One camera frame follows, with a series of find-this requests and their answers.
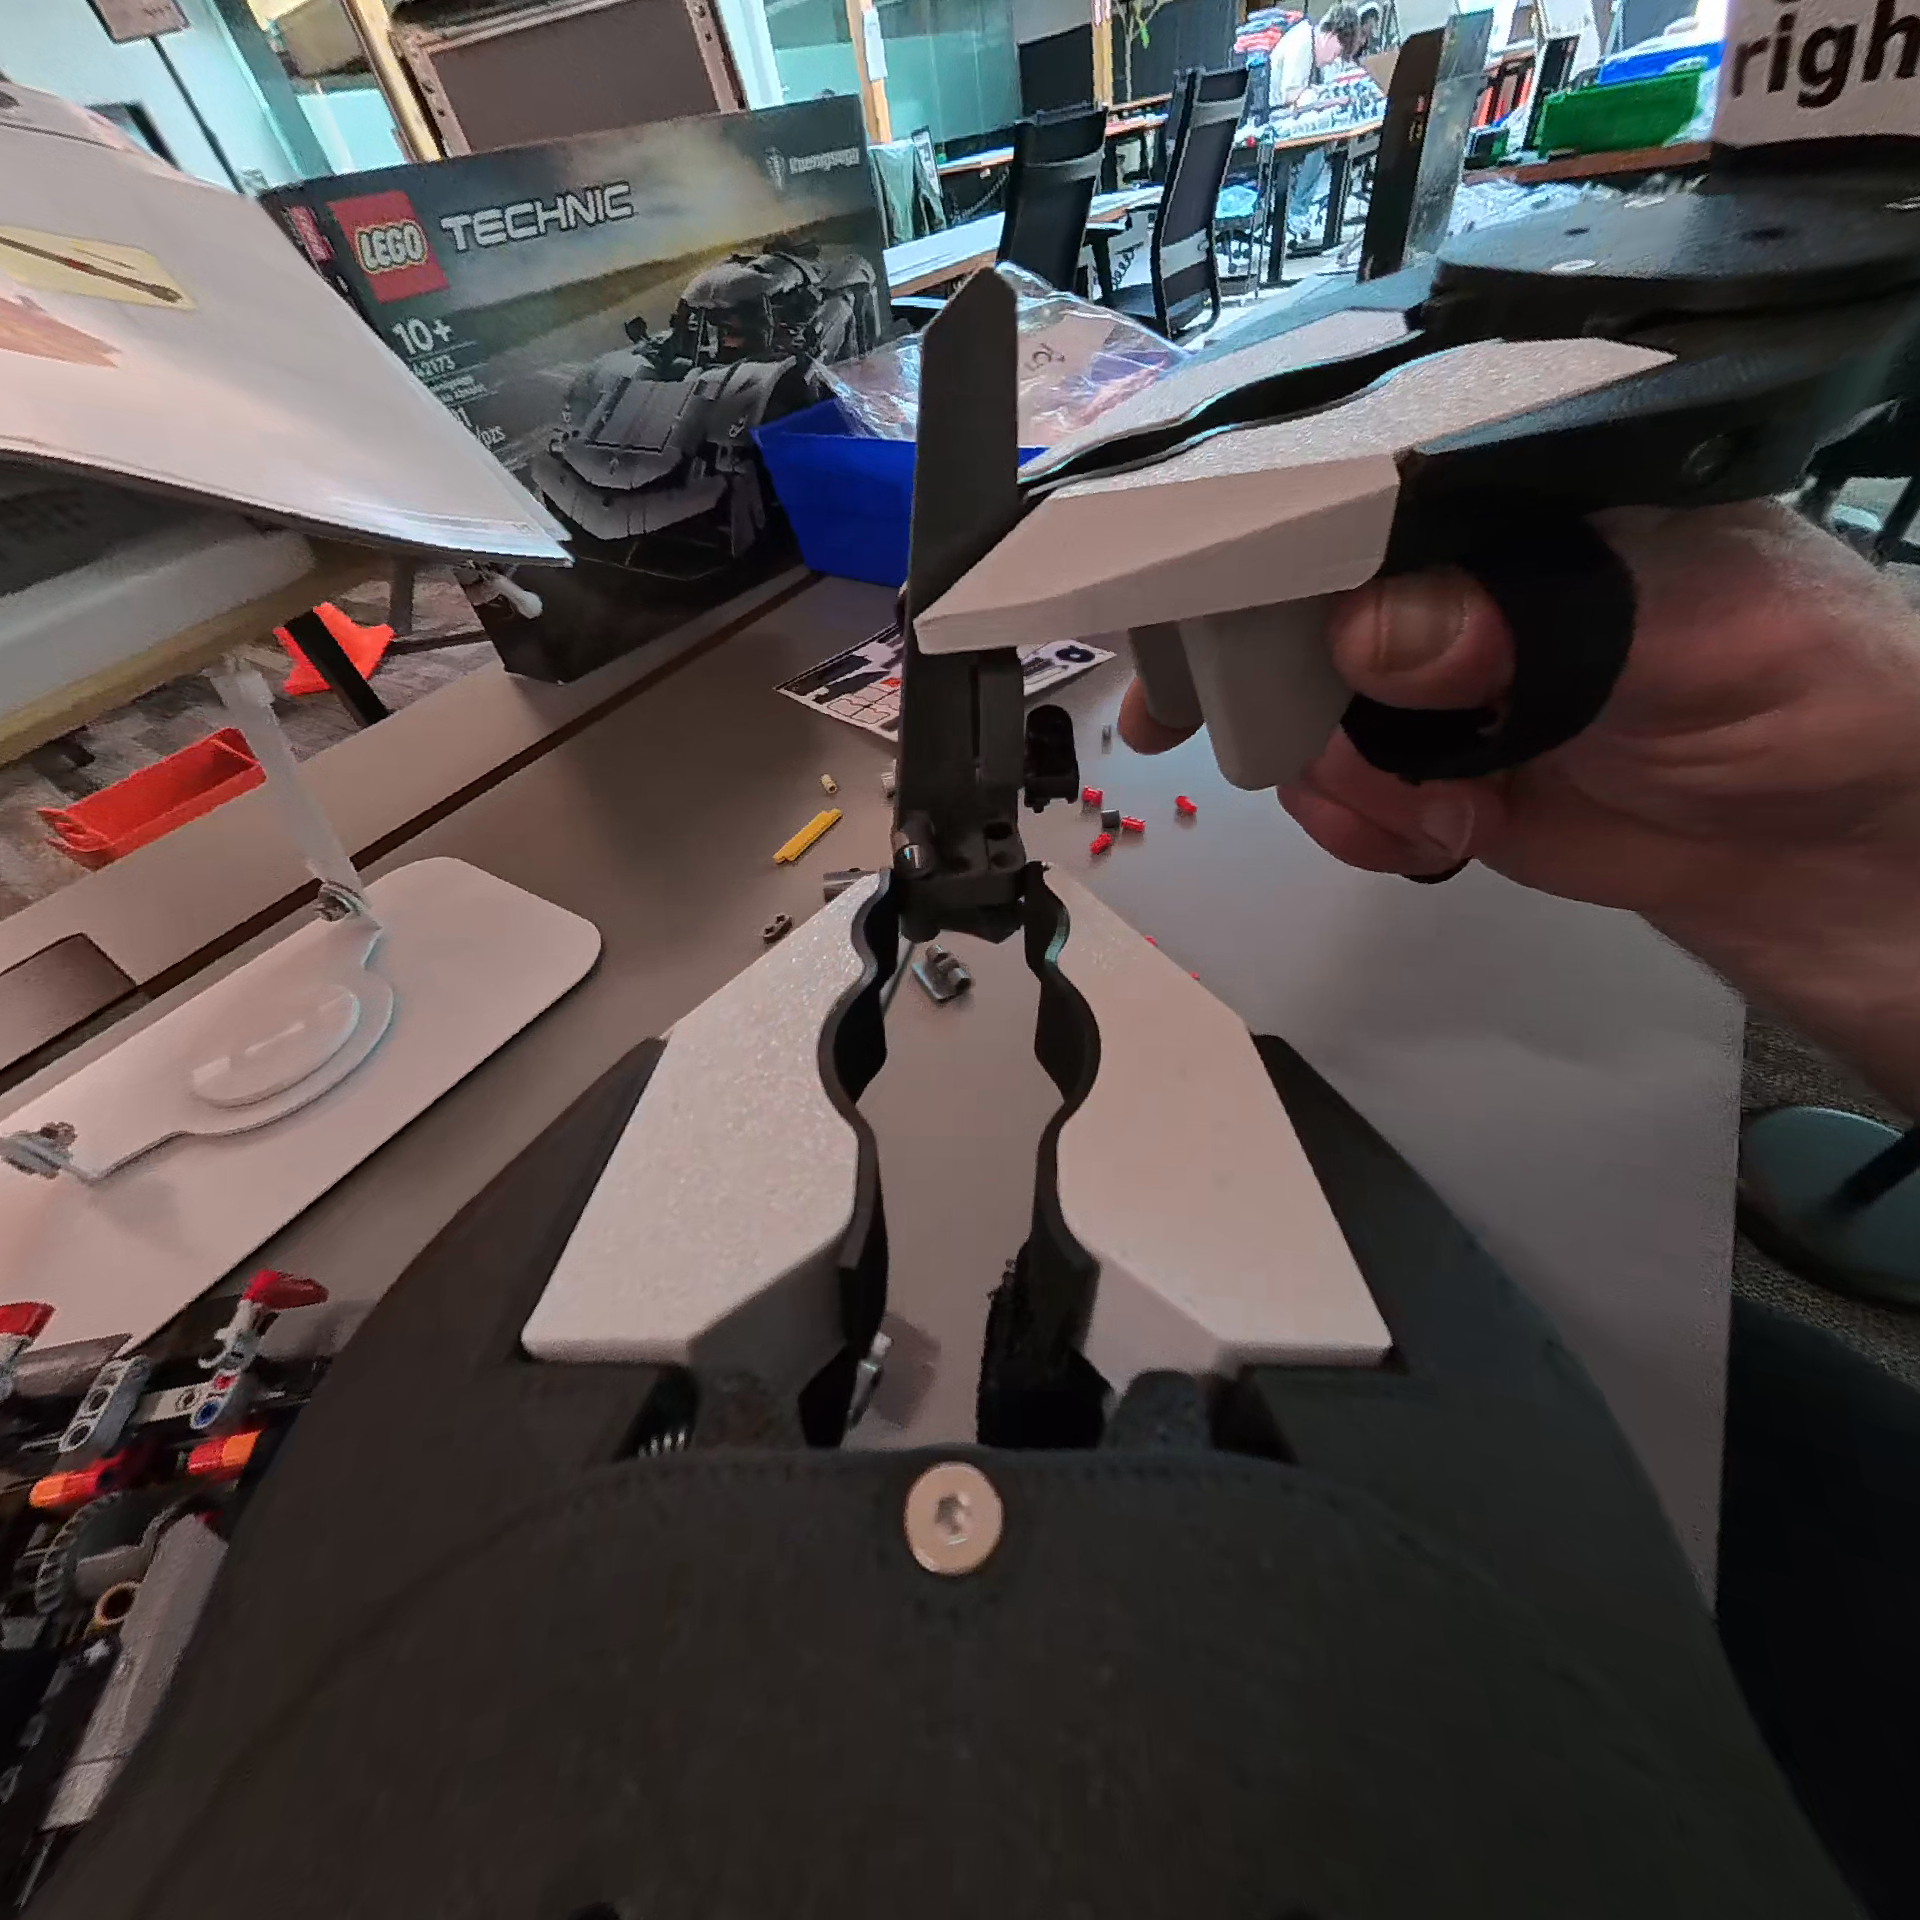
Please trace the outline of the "lego instruction booklet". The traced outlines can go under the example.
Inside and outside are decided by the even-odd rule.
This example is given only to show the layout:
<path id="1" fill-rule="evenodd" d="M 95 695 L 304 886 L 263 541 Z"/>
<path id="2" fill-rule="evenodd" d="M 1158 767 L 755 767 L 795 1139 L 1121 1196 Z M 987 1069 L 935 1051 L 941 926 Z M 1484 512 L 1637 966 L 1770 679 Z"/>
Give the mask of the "lego instruction booklet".
<path id="1" fill-rule="evenodd" d="M 5 455 L 400 551 L 571 562 L 259 201 L 18 90 L 2 230 Z"/>

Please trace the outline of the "wooden-top desk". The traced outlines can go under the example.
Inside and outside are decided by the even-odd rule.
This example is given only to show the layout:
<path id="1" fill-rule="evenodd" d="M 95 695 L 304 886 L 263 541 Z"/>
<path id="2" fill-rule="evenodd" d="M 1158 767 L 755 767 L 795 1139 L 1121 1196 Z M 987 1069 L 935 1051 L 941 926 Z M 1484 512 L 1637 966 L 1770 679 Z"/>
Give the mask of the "wooden-top desk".
<path id="1" fill-rule="evenodd" d="M 1655 177 L 1687 177 L 1699 173 L 1715 156 L 1715 145 L 1701 142 L 1673 142 L 1657 147 L 1616 150 L 1593 156 L 1553 156 L 1501 165 L 1469 169 L 1464 183 L 1513 183 L 1521 187 L 1545 183 L 1608 183 L 1620 185 Z"/>

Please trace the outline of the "clear plastic bags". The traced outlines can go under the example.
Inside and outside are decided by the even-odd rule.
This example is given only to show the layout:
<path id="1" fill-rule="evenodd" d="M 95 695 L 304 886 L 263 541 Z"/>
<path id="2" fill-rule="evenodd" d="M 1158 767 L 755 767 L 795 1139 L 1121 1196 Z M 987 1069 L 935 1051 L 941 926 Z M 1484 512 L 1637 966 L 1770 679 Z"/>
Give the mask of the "clear plastic bags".
<path id="1" fill-rule="evenodd" d="M 991 272 L 1014 292 L 1024 460 L 1093 426 L 1187 360 L 1182 347 L 1109 304 L 1057 290 L 1010 261 Z M 885 441 L 918 436 L 923 347 L 951 304 L 937 300 L 925 326 L 824 372 L 851 431 Z"/>

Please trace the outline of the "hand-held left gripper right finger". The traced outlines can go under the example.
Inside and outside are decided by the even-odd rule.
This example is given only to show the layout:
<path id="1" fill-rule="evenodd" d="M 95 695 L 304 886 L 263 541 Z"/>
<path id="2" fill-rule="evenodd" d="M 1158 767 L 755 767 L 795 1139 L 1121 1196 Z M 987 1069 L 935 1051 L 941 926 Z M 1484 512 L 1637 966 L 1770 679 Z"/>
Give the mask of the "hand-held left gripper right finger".
<path id="1" fill-rule="evenodd" d="M 1058 1108 L 979 1439 L 1096 1443 L 1147 1378 L 1379 1369 L 1388 1324 L 1245 1020 L 1071 875 L 1024 872 L 1021 936 Z"/>

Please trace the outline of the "orange traffic cone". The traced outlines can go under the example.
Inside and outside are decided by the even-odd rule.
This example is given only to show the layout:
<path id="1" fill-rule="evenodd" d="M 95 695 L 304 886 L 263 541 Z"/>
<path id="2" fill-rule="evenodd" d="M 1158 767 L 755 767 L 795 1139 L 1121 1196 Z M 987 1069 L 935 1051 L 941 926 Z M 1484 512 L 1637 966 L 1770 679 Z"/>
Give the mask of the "orange traffic cone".
<path id="1" fill-rule="evenodd" d="M 312 610 L 331 642 L 338 646 L 352 669 L 364 679 L 373 679 L 383 659 L 397 644 L 397 631 L 390 624 L 364 624 L 335 602 L 323 602 Z M 321 666 L 308 657 L 301 639 L 289 626 L 274 628 L 276 644 L 289 659 L 289 671 L 281 683 L 284 700 L 302 700 L 331 691 Z"/>

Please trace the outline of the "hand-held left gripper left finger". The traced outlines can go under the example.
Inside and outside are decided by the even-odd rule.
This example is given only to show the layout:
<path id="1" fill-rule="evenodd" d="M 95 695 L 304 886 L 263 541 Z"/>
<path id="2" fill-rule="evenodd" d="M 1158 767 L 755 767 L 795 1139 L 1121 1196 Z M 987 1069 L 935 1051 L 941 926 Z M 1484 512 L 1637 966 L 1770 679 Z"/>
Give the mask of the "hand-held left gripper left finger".
<path id="1" fill-rule="evenodd" d="M 750 1375 L 843 1443 L 886 1350 L 861 1099 L 886 1064 L 894 886 L 864 875 L 662 1041 L 522 1325 L 544 1363 Z"/>

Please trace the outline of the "dark brown case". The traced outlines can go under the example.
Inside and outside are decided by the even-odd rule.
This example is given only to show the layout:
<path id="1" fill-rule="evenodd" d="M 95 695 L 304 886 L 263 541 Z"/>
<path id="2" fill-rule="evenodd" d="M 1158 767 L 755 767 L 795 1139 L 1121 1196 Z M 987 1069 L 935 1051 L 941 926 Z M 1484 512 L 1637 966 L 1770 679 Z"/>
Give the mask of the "dark brown case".
<path id="1" fill-rule="evenodd" d="M 450 156 L 750 108 L 708 1 L 403 1 L 388 31 Z"/>

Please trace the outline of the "white book stand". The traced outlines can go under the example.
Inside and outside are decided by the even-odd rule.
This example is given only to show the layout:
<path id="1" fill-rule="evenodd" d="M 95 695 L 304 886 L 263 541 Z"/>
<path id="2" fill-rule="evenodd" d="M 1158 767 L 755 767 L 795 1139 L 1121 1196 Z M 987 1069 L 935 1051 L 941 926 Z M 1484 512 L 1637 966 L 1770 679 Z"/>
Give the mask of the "white book stand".
<path id="1" fill-rule="evenodd" d="M 165 508 L 5 540 L 5 736 L 21 743 L 191 663 L 318 882 L 315 916 L 80 1045 L 5 1116 L 5 1303 L 55 1341 L 135 1341 L 260 1251 L 578 987 L 601 930 L 458 857 L 363 875 L 236 648 L 379 548 Z"/>

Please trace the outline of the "grey wedge lego assembly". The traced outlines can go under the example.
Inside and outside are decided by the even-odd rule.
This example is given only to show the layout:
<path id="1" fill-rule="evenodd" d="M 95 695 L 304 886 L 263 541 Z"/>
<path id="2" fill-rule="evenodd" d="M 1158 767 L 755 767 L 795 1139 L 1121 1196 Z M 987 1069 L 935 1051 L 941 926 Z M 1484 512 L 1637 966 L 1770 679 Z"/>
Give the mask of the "grey wedge lego assembly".
<path id="1" fill-rule="evenodd" d="M 1021 517 L 1016 292 L 975 273 L 921 347 L 891 892 L 910 942 L 1002 943 L 1024 923 L 1021 815 L 1069 796 L 1063 721 L 1043 707 L 1034 749 L 1018 649 L 939 654 L 932 610 Z"/>

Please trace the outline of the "blue plastic bin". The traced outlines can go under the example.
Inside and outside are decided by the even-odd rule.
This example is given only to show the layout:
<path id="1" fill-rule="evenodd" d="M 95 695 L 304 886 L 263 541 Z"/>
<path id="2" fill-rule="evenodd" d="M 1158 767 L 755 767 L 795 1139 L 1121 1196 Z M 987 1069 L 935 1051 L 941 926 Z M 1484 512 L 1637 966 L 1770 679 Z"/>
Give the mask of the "blue plastic bin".
<path id="1" fill-rule="evenodd" d="M 964 397 L 925 390 L 918 436 L 886 441 L 855 433 L 828 397 L 763 423 L 755 444 L 804 564 L 881 587 L 906 586 L 918 573 L 916 460 L 932 447 L 935 568 L 925 583 L 935 600 L 1021 520 L 1021 423 L 1010 397 L 1000 412 L 1000 423 L 975 420 Z"/>

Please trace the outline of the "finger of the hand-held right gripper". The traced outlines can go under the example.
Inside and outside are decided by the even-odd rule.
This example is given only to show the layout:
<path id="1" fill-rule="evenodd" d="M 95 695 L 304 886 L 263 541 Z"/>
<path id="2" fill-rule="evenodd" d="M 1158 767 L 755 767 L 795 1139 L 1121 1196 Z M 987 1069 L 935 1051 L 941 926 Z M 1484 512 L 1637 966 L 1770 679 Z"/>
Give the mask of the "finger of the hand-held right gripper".
<path id="1" fill-rule="evenodd" d="M 1142 465 L 1016 500 L 1006 532 L 948 541 L 913 591 L 925 659 L 983 666 L 1057 642 L 1133 636 L 1170 725 L 1213 731 L 1245 790 L 1294 779 L 1348 701 L 1326 648 L 1329 600 L 1388 570 L 1545 560 L 1516 533 L 1542 497 L 1417 497 L 1414 455 L 1513 426 L 1668 362 L 1605 341 L 1482 341 L 1418 358 L 1303 416 L 1227 428 Z"/>
<path id="2" fill-rule="evenodd" d="M 1021 468 L 1022 484 L 1133 469 L 1220 429 L 1344 402 L 1428 347 L 1402 309 L 1344 308 L 1220 355 L 1192 355 Z"/>

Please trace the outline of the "dark round floor base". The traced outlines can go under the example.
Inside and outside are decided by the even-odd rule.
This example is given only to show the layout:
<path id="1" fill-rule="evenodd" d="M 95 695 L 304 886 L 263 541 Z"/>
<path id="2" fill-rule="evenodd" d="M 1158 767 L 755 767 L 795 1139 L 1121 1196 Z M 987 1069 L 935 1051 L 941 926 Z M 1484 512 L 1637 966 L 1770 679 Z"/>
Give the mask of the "dark round floor base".
<path id="1" fill-rule="evenodd" d="M 1739 1221 L 1783 1269 L 1918 1307 L 1918 1125 L 1783 1105 L 1740 1123 Z"/>

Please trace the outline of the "partly built lego model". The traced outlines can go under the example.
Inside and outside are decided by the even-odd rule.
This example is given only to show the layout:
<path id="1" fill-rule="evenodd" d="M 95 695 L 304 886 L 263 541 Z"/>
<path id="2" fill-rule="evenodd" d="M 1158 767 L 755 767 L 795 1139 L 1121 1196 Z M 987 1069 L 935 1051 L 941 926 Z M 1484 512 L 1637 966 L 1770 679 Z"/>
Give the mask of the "partly built lego model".
<path id="1" fill-rule="evenodd" d="M 255 1482 L 329 1355 L 272 1355 L 325 1284 L 259 1268 L 136 1339 L 52 1341 L 5 1303 L 2 1895 L 33 1895 L 175 1683 Z"/>

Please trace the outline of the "person's right hand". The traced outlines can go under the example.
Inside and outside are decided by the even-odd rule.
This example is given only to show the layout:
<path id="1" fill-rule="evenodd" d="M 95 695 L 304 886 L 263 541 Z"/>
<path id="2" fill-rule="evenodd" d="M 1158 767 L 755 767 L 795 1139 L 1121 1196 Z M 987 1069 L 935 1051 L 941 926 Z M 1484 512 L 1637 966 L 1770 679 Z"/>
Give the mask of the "person's right hand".
<path id="1" fill-rule="evenodd" d="M 1637 914 L 1918 1114 L 1917 610 L 1775 500 L 1614 508 L 1637 631 L 1596 721 L 1482 779 L 1394 779 L 1337 731 L 1280 807 L 1337 860 L 1469 862 Z"/>

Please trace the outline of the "lego set box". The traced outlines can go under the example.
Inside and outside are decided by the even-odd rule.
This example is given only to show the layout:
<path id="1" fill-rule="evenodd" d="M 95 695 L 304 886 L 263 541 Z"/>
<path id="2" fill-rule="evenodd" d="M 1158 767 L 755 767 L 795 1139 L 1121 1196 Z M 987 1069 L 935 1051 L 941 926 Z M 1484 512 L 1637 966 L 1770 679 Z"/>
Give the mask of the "lego set box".
<path id="1" fill-rule="evenodd" d="M 573 564 L 468 600 L 566 683 L 786 571 L 758 431 L 892 329 L 851 96 L 325 176 L 260 203 L 558 517 Z"/>

